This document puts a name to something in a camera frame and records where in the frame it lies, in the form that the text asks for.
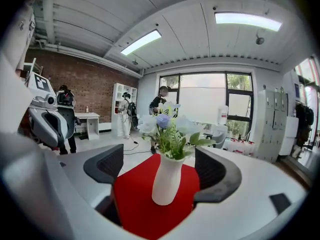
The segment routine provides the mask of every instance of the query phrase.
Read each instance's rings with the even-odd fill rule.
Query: flower
[[[163,114],[169,115],[170,117],[173,117],[175,113],[175,109],[180,108],[180,104],[173,104],[171,101],[167,101],[166,103],[159,103],[158,107],[161,110]]]
[[[201,132],[205,125],[196,125],[194,122],[187,119],[185,115],[178,116],[175,120],[176,129],[185,135],[192,135]]]
[[[171,117],[166,114],[160,114],[156,117],[156,123],[159,127],[166,129],[170,125]]]
[[[137,128],[145,136],[153,136],[157,133],[157,119],[151,115],[143,115]]]

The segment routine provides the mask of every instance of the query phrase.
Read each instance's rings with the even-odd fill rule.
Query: red table runner
[[[154,203],[152,187],[160,159],[159,154],[154,154],[119,176],[114,183],[115,201],[123,228],[150,240],[162,237],[183,221],[191,213],[194,195],[200,190],[195,168],[184,164],[173,202],[166,206]]]

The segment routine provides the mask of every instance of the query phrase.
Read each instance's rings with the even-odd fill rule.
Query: white cabinet
[[[123,101],[122,95],[128,93],[131,96],[132,102],[137,102],[138,90],[134,87],[127,86],[121,83],[115,83],[113,87],[112,96],[112,111],[111,111],[111,131],[115,136],[122,136],[123,130],[121,125],[121,102]]]
[[[263,90],[258,94],[257,119],[253,136],[254,157],[258,159],[270,163],[277,160],[288,113],[285,98],[285,94],[270,90]]]
[[[281,110],[281,93],[274,92],[274,109]]]
[[[281,118],[282,112],[279,110],[274,111],[274,120],[273,120],[273,129],[280,129],[281,128]]]
[[[285,112],[288,109],[288,96],[286,94],[281,94],[281,111]]]
[[[274,109],[275,108],[275,95],[274,92],[271,90],[265,90],[264,94],[264,101],[265,101],[265,107],[268,109]]]

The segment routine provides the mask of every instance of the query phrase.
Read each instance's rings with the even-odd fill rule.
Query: backpack
[[[129,102],[127,99],[126,99],[126,102],[129,103],[128,110],[127,110],[127,114],[129,115],[129,117],[137,116],[136,104],[134,102]]]
[[[160,98],[160,102],[161,103],[164,103],[166,102],[166,99],[161,97],[161,96],[158,96]],[[154,100],[151,101],[151,103],[149,104],[149,114],[152,116],[155,112],[154,112]]]

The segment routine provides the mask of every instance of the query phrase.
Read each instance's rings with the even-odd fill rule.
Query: brick wall
[[[112,95],[114,84],[120,83],[138,88],[138,79],[115,69],[85,59],[45,50],[29,49],[25,62],[43,66],[42,75],[51,77],[54,91],[67,85],[75,96],[75,112],[100,115],[100,123],[111,122]]]

